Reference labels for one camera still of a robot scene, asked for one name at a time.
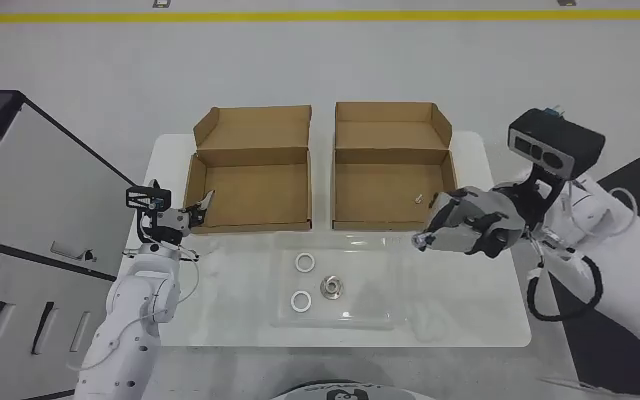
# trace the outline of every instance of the open cardboard box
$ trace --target open cardboard box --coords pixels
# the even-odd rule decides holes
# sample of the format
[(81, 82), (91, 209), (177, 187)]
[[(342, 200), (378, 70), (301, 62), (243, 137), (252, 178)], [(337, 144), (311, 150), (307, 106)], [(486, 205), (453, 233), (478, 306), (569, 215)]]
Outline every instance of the open cardboard box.
[(451, 134), (433, 103), (337, 103), (333, 228), (423, 229), (434, 194), (456, 188)]
[(193, 128), (186, 206), (215, 190), (194, 233), (308, 230), (310, 106), (212, 108)]

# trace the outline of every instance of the clear plastic tray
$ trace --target clear plastic tray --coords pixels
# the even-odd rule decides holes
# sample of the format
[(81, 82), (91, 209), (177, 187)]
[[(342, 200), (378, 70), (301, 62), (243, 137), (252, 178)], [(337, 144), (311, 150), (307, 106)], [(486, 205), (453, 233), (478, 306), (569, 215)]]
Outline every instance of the clear plastic tray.
[[(274, 326), (393, 329), (402, 321), (397, 304), (401, 260), (397, 239), (381, 234), (277, 233), (271, 257), (270, 302)], [(309, 253), (315, 267), (307, 273), (295, 267), (298, 254)], [(335, 275), (343, 292), (326, 299), (320, 284)], [(311, 295), (311, 307), (296, 312), (291, 296), (296, 291)]]

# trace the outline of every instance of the box lid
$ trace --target box lid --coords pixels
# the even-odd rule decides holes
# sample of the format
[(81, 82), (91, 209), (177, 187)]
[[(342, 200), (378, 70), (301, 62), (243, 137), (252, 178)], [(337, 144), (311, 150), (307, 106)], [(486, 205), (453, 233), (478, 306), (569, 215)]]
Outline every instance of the box lid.
[(336, 103), (336, 149), (448, 149), (451, 135), (434, 103)]
[(311, 106), (213, 107), (193, 128), (198, 150), (308, 146)]

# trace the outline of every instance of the door handle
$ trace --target door handle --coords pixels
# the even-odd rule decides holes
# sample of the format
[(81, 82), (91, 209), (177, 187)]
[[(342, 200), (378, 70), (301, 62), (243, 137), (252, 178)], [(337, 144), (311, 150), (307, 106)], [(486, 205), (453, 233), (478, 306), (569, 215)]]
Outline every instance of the door handle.
[(78, 251), (77, 249), (72, 249), (71, 246), (65, 246), (55, 240), (51, 243), (50, 251), (53, 254), (57, 254), (62, 257), (70, 258), (76, 261), (98, 261), (98, 258), (93, 255), (92, 249), (85, 249)]

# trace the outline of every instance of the rubber ring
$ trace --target rubber ring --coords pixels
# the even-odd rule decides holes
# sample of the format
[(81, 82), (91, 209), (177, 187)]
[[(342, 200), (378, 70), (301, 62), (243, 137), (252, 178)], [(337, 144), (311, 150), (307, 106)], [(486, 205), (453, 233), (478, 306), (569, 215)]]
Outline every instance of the rubber ring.
[[(302, 257), (308, 257), (311, 260), (311, 266), (309, 268), (304, 269), (300, 266), (300, 259)], [(298, 257), (296, 257), (296, 269), (300, 272), (304, 272), (304, 273), (310, 272), (315, 266), (316, 266), (316, 259), (313, 258), (313, 256), (309, 253), (300, 253), (298, 254)]]
[[(296, 304), (295, 304), (295, 299), (296, 297), (298, 297), (299, 294), (305, 296), (308, 300), (307, 305), (302, 308), (296, 307)], [(311, 295), (309, 294), (309, 292), (305, 292), (304, 290), (298, 290), (297, 292), (295, 292), (293, 296), (291, 296), (291, 308), (293, 308), (295, 312), (305, 312), (309, 308), (311, 308)]]

